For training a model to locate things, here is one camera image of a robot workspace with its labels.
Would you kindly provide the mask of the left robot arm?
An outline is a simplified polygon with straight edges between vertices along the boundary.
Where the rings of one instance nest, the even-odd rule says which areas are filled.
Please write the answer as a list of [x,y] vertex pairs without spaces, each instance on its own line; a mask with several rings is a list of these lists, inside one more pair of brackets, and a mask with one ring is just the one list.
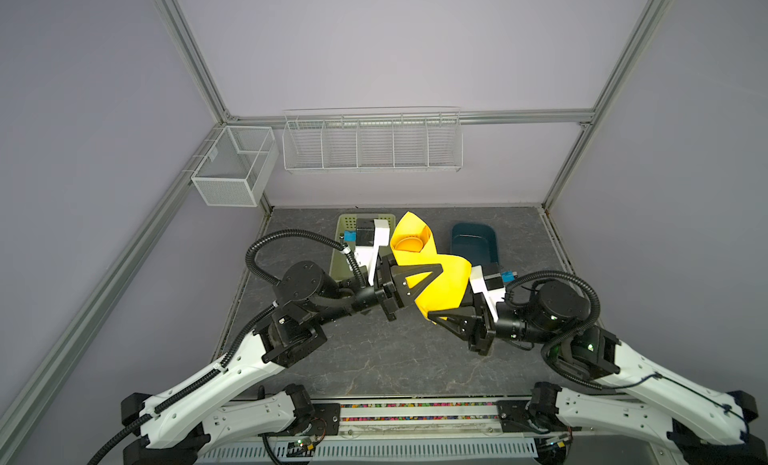
[[[332,279],[319,265],[301,261],[282,277],[258,265],[267,245],[289,238],[322,244],[341,254],[352,277]],[[306,389],[290,384],[243,406],[230,401],[312,354],[327,341],[326,323],[374,307],[390,321],[398,310],[423,305],[448,270],[434,253],[394,250],[374,253],[361,265],[349,246],[302,229],[280,230],[257,239],[246,251],[248,271],[269,283],[274,302],[251,318],[223,354],[163,393],[134,393],[121,403],[122,429],[90,458],[99,464],[125,439],[126,464],[194,464],[201,455],[252,434],[301,432],[316,419]]]

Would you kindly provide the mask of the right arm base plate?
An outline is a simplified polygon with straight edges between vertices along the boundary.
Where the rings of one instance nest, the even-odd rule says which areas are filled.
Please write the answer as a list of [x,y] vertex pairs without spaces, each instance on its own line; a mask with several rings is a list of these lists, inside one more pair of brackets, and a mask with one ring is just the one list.
[[532,400],[500,400],[496,403],[502,431],[544,435],[566,432],[569,426],[557,417],[554,405]]

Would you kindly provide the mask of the yellow paper napkin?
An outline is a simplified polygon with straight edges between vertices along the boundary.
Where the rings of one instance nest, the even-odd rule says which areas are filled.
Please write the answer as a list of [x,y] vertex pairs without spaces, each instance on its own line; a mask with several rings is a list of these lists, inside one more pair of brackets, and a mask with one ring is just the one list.
[[[418,236],[424,242],[420,253],[400,252],[395,249],[403,237]],[[421,314],[427,319],[430,311],[458,308],[469,284],[472,265],[459,256],[443,254],[437,249],[431,228],[412,212],[407,212],[397,223],[390,238],[390,249],[399,266],[420,264],[441,264],[443,272],[439,278],[415,300]],[[409,278],[408,284],[415,285],[419,278]]]

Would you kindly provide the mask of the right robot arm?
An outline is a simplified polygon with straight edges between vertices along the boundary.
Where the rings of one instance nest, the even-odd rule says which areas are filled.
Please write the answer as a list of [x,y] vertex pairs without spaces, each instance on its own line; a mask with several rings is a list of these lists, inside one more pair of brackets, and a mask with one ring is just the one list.
[[750,394],[718,392],[646,358],[598,323],[601,304],[580,277],[545,270],[504,282],[477,274],[438,278],[416,298],[423,315],[486,354],[493,343],[538,349],[561,384],[539,382],[526,403],[504,402],[507,431],[538,436],[544,463],[560,464],[576,429],[637,438],[687,464],[763,464],[765,443],[750,429]]

